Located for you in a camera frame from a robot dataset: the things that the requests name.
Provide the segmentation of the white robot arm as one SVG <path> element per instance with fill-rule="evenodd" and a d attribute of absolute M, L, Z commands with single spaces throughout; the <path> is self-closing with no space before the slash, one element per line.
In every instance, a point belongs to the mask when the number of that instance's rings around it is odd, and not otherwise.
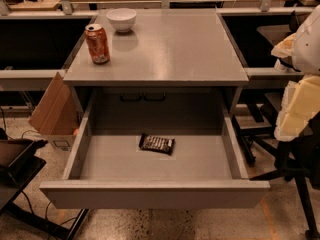
<path fill-rule="evenodd" d="M 304 77 L 289 81 L 282 97 L 274 136 L 284 142 L 297 138 L 320 112 L 320 6 L 299 26 L 290 56 L 293 68 Z"/>

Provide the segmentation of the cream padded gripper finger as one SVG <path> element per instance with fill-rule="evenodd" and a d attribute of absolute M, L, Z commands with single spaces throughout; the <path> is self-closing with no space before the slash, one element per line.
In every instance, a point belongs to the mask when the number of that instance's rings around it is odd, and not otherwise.
<path fill-rule="evenodd" d="M 274 136 L 278 141 L 292 141 L 319 111 L 320 77 L 307 75 L 299 82 L 289 81 L 282 97 Z"/>

